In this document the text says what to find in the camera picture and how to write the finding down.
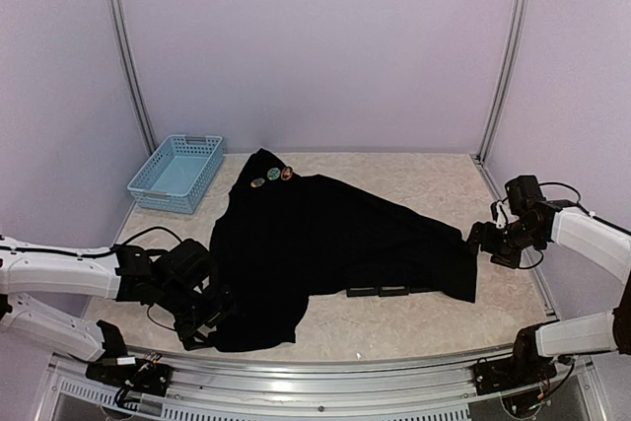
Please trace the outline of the black garment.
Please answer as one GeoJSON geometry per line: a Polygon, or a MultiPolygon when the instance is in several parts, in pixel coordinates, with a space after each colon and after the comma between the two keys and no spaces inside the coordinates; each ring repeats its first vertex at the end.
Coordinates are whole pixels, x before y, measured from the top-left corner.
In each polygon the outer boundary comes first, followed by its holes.
{"type": "Polygon", "coordinates": [[[245,162],[213,228],[210,254],[236,311],[215,348],[291,343],[313,296],[407,286],[473,302],[477,257],[460,230],[325,175],[267,178],[289,167],[267,150],[245,162]],[[264,178],[265,184],[250,183],[264,178]]]}

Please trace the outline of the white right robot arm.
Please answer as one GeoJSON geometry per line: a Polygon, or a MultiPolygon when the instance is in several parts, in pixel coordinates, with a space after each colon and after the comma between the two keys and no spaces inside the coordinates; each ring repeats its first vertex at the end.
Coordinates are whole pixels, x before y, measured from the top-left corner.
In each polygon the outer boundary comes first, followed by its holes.
{"type": "Polygon", "coordinates": [[[543,275],[561,318],[518,333],[505,378],[523,386],[557,356],[629,354],[629,232],[570,201],[531,200],[514,215],[474,224],[467,243],[511,269],[528,248],[550,250],[555,266],[543,275]]]}

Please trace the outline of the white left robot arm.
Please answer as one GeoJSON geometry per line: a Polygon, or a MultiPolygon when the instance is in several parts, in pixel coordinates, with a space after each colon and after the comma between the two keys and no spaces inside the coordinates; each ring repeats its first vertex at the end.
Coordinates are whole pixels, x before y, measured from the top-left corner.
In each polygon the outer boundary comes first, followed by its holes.
{"type": "Polygon", "coordinates": [[[1,328],[98,364],[117,386],[138,376],[117,326],[73,317],[35,293],[76,294],[157,306],[172,315],[186,350],[213,346],[210,331],[236,308],[208,249],[192,239],[170,250],[131,243],[111,248],[41,247],[1,240],[1,328]]]}

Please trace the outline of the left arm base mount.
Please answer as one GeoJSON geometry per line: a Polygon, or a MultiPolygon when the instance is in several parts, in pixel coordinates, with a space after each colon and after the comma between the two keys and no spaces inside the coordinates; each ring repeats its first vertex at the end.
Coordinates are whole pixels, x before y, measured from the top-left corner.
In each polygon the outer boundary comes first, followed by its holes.
{"type": "Polygon", "coordinates": [[[131,393],[165,397],[173,368],[162,362],[162,355],[152,352],[140,358],[131,356],[115,325],[99,320],[97,327],[104,339],[104,353],[96,361],[88,363],[86,378],[115,387],[117,392],[112,403],[122,409],[129,409],[132,403],[140,401],[130,397],[131,393]]]}

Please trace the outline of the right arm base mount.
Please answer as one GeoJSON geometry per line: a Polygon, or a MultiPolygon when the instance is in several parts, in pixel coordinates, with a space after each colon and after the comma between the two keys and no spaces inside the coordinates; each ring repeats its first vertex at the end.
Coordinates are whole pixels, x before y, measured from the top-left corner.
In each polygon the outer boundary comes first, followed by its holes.
{"type": "Polygon", "coordinates": [[[543,400],[566,383],[574,371],[577,355],[540,355],[536,345],[536,331],[543,326],[544,323],[540,323],[521,329],[509,357],[494,360],[480,358],[476,361],[472,367],[472,376],[477,395],[542,382],[545,383],[545,389],[539,399],[543,400]],[[556,364],[569,366],[570,370],[556,387],[552,387],[551,381],[557,375],[556,364]]]}

